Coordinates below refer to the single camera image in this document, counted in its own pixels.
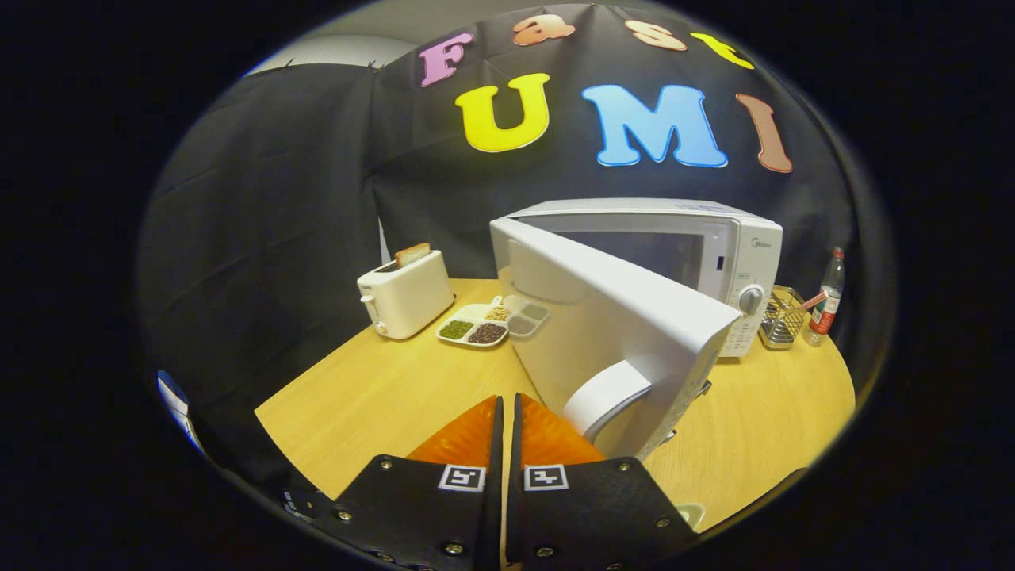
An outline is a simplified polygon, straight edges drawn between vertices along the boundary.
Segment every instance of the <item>pink letter f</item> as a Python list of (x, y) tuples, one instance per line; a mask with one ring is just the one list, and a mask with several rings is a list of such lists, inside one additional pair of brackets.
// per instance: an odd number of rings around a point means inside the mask
[(472, 34), (462, 32), (458, 35), (442, 42), (432, 48), (426, 48), (419, 52), (419, 58), (423, 60), (423, 82), (420, 87), (425, 87), (431, 83), (451, 77), (455, 73), (455, 68), (448, 65), (448, 62), (458, 63), (465, 56), (465, 50), (461, 44), (469, 44), (473, 40)]

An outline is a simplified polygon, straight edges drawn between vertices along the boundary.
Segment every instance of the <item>wooden table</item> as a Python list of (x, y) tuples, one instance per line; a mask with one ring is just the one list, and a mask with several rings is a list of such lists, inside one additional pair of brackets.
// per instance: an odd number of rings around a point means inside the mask
[[(505, 340), (476, 351), (441, 343), (436, 328), (458, 308), (499, 295), (494, 279), (452, 279), (457, 299), (414, 338), (367, 329), (258, 407), (265, 430), (292, 465), (337, 498), (377, 454), (404, 456), (491, 395), (504, 398), (504, 469), (516, 392), (539, 400)], [(674, 504), (705, 506), (702, 531), (809, 466), (845, 425), (853, 382), (831, 340), (802, 339), (770, 352), (755, 337), (746, 357), (721, 359), (712, 389), (645, 462)]]

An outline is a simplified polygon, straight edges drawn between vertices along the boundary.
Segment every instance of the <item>microwave door handle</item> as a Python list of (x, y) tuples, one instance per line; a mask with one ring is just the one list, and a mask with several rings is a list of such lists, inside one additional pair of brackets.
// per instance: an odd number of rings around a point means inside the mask
[(627, 361), (615, 363), (590, 379), (564, 406), (563, 418), (579, 434), (595, 444), (599, 432), (637, 400), (652, 383)]

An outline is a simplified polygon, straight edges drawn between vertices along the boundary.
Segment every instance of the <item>toaster lever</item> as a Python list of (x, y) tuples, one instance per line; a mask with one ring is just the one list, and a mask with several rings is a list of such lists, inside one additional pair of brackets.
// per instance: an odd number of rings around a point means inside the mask
[(370, 315), (370, 322), (377, 324), (379, 319), (378, 306), (377, 302), (374, 300), (374, 296), (363, 296), (362, 298), (359, 298), (359, 301), (366, 306), (366, 313)]

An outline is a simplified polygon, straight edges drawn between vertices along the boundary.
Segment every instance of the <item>chopsticks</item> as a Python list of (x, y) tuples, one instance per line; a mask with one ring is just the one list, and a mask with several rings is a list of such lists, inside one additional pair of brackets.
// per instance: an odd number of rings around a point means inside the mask
[(814, 307), (814, 306), (818, 305), (819, 303), (821, 303), (821, 300), (823, 300), (824, 298), (825, 298), (824, 290), (821, 290), (821, 293), (819, 293), (817, 296), (814, 296), (813, 298), (807, 300), (806, 302), (800, 304), (800, 307), (798, 307), (797, 309), (798, 310), (808, 310), (808, 309), (811, 309), (812, 307)]

